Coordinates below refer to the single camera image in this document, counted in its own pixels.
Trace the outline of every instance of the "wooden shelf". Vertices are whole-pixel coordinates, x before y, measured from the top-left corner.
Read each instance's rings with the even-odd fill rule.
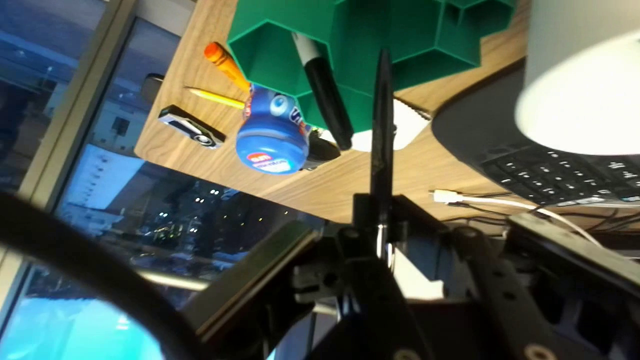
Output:
[[[233,97],[246,97],[225,73],[202,55],[208,41],[227,40],[236,0],[199,0],[195,16],[170,63],[163,89],[152,105],[137,153],[208,182],[236,188],[335,222],[351,222],[353,193],[369,191],[371,153],[344,151],[312,172],[269,175],[245,167],[234,142],[243,112],[192,95],[184,85],[202,85]],[[524,58],[529,1],[519,3],[514,24],[483,41],[483,66],[399,92],[396,95],[433,113],[442,104]],[[229,140],[218,149],[206,149],[158,121],[165,105],[179,104],[200,119],[222,129]],[[426,128],[408,147],[396,151],[395,191],[412,198],[437,218],[468,213],[431,202],[428,190],[451,188],[468,193],[500,191],[468,166],[457,161]]]

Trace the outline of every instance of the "window frame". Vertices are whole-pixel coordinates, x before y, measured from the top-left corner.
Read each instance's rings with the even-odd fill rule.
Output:
[[[26,202],[52,212],[97,113],[102,92],[134,24],[137,0],[111,0],[79,61],[79,69],[45,132],[42,144],[18,188]],[[26,258],[0,246],[0,328],[26,277]]]

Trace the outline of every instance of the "white cable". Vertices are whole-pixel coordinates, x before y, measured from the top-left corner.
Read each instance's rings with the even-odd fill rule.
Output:
[[[583,237],[587,237],[588,242],[603,247],[603,243],[594,236],[590,236],[587,229],[583,229],[581,226],[576,226],[569,218],[565,218],[553,210],[539,207],[534,204],[524,204],[524,202],[517,202],[517,199],[505,199],[505,198],[477,198],[477,196],[464,196],[460,191],[451,191],[451,190],[435,190],[433,198],[435,198],[435,202],[440,202],[440,204],[471,202],[471,204],[509,206],[509,207],[523,207],[523,210],[531,210],[531,212],[541,212],[549,218],[563,222],[565,226],[569,226],[571,229],[575,229]]]

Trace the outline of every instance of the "glass window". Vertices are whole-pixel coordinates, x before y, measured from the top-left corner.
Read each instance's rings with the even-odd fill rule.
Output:
[[[322,220],[134,155],[150,104],[147,73],[165,73],[179,37],[137,19],[54,213],[124,261],[155,274],[177,307],[291,220]],[[168,286],[167,277],[187,286]],[[48,268],[34,266],[0,358],[160,358],[127,314]]]
[[[0,1],[0,190],[18,190],[105,9],[98,0]]]

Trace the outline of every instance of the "screw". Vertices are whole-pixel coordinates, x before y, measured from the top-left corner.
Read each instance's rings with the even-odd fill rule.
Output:
[[[543,346],[543,343],[529,343],[524,347],[524,355],[529,360],[556,360],[556,353],[550,347]]]
[[[410,347],[399,347],[395,351],[395,360],[420,360],[419,351],[410,350]]]

